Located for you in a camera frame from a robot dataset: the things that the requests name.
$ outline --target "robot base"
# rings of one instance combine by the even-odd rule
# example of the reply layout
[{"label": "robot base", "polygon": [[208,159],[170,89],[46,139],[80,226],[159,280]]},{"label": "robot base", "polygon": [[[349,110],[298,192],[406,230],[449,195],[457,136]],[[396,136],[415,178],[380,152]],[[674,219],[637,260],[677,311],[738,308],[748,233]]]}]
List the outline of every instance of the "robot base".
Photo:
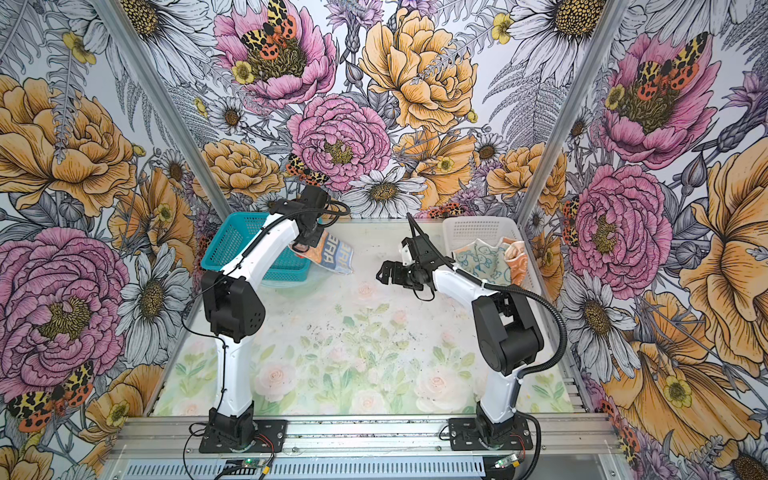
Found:
[{"label": "robot base", "polygon": [[[519,417],[513,416],[502,423],[493,424],[479,412],[473,419],[449,419],[448,430],[451,435],[451,450],[454,452],[522,450],[524,447],[526,450],[533,449],[528,422]],[[520,439],[523,440],[523,445],[520,445]]]},{"label": "robot base", "polygon": [[283,451],[283,440],[288,421],[256,420],[253,418],[253,403],[242,415],[225,416],[211,409],[205,425],[200,453],[269,453],[271,447],[256,438],[267,437],[274,445],[275,453]]}]

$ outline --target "purple flower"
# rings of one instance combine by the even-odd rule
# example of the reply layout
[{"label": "purple flower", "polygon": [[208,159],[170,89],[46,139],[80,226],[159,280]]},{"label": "purple flower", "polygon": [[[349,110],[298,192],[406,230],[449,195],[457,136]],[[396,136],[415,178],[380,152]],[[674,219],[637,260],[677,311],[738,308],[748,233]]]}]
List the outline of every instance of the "purple flower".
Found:
[{"label": "purple flower", "polygon": [[472,167],[472,181],[486,182],[485,179],[488,177],[488,174],[497,168],[503,168],[502,163],[498,160],[480,164],[478,167]]},{"label": "purple flower", "polygon": [[336,79],[337,52],[331,34],[323,36],[306,7],[299,13],[287,0],[286,7],[296,22],[296,37],[281,46],[272,60],[260,53],[251,55],[240,40],[243,34],[263,28],[267,8],[257,14],[249,7],[245,16],[232,11],[231,17],[217,15],[214,20],[216,48],[223,52],[218,55],[219,65],[232,70],[233,85],[245,90],[246,108],[256,113],[308,101],[330,90]]},{"label": "purple flower", "polygon": [[367,30],[382,21],[382,0],[329,0],[326,7],[331,11],[328,25],[333,30],[355,23]]},{"label": "purple flower", "polygon": [[92,361],[96,375],[123,350],[115,335],[128,283],[117,252],[84,232],[48,228],[0,246],[0,393],[50,392]]},{"label": "purple flower", "polygon": [[677,477],[677,466],[661,451],[661,444],[640,429],[635,430],[640,449],[637,454],[638,478],[658,478],[671,480]]},{"label": "purple flower", "polygon": [[608,82],[602,116],[592,124],[593,140],[608,151],[615,151],[627,162],[643,162],[651,170],[671,164],[698,140],[717,112],[707,108],[710,88],[720,63],[710,65],[712,37],[696,65],[698,72],[680,90],[659,87],[650,100],[641,100],[637,69],[646,61],[663,64],[680,53],[685,44],[660,43],[658,37],[640,35],[618,63]]},{"label": "purple flower", "polygon": [[574,270],[608,283],[619,299],[639,295],[670,252],[672,227],[663,212],[664,193],[656,177],[638,165],[616,171],[611,165],[599,167],[579,196]]},{"label": "purple flower", "polygon": [[402,7],[409,10],[418,10],[422,16],[434,15],[437,13],[435,0],[402,0]]},{"label": "purple flower", "polygon": [[310,170],[328,175],[325,185],[332,190],[348,191],[351,180],[383,170],[389,161],[389,136],[379,114],[337,94],[314,98],[287,127],[293,153]]}]

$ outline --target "floral mat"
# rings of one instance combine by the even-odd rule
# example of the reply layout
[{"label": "floral mat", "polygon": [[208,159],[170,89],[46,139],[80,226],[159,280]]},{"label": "floral mat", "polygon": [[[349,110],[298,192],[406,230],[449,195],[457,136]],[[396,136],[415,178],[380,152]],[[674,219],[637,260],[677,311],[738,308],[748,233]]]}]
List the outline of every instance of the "floral mat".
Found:
[{"label": "floral mat", "polygon": [[[439,223],[424,229],[442,245]],[[330,230],[356,249],[355,273],[336,275],[312,265],[301,286],[259,288],[267,320],[251,360],[256,414],[474,412],[490,369],[472,318],[446,296],[422,302],[375,279],[382,261],[399,258],[407,223],[338,223]],[[202,312],[193,329],[208,331]],[[538,359],[551,354],[546,339]],[[153,415],[207,415],[217,389],[216,363],[212,339],[188,337]],[[518,408],[572,412],[560,371],[528,379]]]}]

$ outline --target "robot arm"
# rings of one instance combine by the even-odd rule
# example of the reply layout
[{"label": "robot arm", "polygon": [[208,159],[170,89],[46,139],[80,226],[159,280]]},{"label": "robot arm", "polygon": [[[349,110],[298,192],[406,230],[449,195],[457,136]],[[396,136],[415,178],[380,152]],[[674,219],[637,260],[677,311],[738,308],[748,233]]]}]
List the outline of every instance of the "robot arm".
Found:
[{"label": "robot arm", "polygon": [[317,223],[329,203],[318,187],[305,187],[297,200],[279,200],[259,235],[221,271],[206,271],[201,280],[204,311],[217,343],[217,384],[222,385],[209,411],[201,451],[206,444],[224,451],[241,450],[253,441],[253,396],[249,377],[250,347],[266,310],[256,290],[283,250],[292,243],[316,247],[324,227]]},{"label": "robot arm", "polygon": [[[516,425],[515,404],[523,370],[531,368],[527,365],[544,348],[528,299],[538,296],[519,288],[493,286],[460,270],[452,259],[437,251],[410,216],[409,222],[413,237],[402,241],[402,262],[385,261],[376,279],[385,285],[391,280],[415,291],[426,286],[433,293],[459,301],[471,312],[480,352],[494,370],[478,404],[475,424],[484,445],[500,445]],[[505,324],[502,316],[511,321]]]}]

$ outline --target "red wire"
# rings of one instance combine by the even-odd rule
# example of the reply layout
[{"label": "red wire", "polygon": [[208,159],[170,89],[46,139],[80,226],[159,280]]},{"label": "red wire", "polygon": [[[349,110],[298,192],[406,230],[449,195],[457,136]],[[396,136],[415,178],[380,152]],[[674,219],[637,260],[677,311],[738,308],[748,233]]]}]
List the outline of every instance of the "red wire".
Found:
[{"label": "red wire", "polygon": [[520,448],[523,449],[523,458],[520,459],[520,461],[522,462],[523,460],[525,460],[525,443],[523,443],[523,438],[516,433],[512,433],[509,436],[517,437],[518,439],[520,439]]}]

